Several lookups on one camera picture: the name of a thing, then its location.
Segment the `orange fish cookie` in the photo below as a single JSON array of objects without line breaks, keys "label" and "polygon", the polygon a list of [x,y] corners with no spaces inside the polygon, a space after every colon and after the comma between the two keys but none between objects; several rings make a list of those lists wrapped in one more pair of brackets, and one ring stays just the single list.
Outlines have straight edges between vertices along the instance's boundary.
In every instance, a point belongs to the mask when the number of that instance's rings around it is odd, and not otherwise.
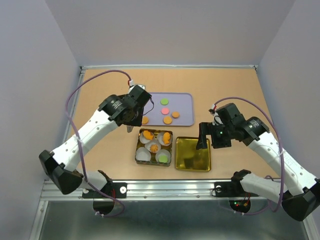
[{"label": "orange fish cookie", "polygon": [[162,137],[164,145],[170,145],[172,141],[172,136],[169,132],[165,132]]},{"label": "orange fish cookie", "polygon": [[148,130],[143,131],[143,137],[147,140],[152,141],[154,139],[154,134]]}]

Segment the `swirl butter cookie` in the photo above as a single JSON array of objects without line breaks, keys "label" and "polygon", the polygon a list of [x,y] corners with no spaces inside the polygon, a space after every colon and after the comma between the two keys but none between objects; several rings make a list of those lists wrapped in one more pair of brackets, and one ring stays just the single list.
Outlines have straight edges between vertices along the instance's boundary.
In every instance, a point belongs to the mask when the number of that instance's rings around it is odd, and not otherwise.
[{"label": "swirl butter cookie", "polygon": [[149,151],[152,153],[157,153],[159,151],[159,146],[157,144],[152,144],[149,146]]}]

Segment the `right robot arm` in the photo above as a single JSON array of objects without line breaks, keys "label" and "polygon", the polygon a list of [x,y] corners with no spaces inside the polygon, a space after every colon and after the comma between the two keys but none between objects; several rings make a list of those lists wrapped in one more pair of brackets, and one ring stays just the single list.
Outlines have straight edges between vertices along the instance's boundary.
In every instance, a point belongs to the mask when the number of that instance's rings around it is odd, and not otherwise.
[{"label": "right robot arm", "polygon": [[259,177],[249,170],[236,171],[229,181],[219,181],[211,191],[217,198],[260,196],[281,206],[294,220],[303,221],[320,205],[320,179],[303,168],[258,117],[246,119],[234,103],[209,112],[220,121],[199,123],[197,150],[207,149],[207,136],[214,149],[243,143],[258,154],[279,176],[280,181]]}]

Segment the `metal tongs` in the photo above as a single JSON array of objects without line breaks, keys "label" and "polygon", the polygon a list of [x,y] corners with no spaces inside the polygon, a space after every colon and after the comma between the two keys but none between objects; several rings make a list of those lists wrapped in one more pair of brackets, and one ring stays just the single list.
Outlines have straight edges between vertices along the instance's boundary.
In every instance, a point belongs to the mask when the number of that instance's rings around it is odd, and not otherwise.
[{"label": "metal tongs", "polygon": [[133,126],[127,125],[126,126],[127,133],[131,133],[133,131],[133,128],[134,128]]}]

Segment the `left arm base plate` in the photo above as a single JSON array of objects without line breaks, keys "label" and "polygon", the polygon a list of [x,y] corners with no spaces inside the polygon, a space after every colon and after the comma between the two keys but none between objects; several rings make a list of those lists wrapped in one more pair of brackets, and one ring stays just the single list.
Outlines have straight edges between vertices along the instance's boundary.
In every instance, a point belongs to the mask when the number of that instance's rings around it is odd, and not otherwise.
[{"label": "left arm base plate", "polygon": [[[127,186],[126,182],[112,182],[107,183],[100,191],[116,199],[125,199],[127,197]],[[89,189],[87,192],[82,191],[82,198],[96,199],[104,198],[104,196],[95,190]]]}]

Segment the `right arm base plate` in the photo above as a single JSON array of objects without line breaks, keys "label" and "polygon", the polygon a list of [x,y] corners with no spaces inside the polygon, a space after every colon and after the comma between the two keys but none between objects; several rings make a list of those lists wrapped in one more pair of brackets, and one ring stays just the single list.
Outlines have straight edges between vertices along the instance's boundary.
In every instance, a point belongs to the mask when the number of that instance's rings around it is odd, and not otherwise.
[{"label": "right arm base plate", "polygon": [[214,183],[213,194],[218,198],[234,198],[244,197],[248,192],[244,191],[239,182],[217,181]]}]

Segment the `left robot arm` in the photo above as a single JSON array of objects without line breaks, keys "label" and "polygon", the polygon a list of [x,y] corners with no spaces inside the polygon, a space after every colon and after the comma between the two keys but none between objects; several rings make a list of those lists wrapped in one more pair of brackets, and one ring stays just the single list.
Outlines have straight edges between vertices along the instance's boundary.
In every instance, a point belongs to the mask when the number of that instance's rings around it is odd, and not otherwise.
[{"label": "left robot arm", "polygon": [[77,171],[78,164],[100,140],[118,127],[140,127],[144,107],[151,97],[145,86],[140,84],[131,86],[127,94],[110,95],[65,143],[39,154],[45,174],[62,194],[68,195],[79,187],[89,187],[85,173]]}]

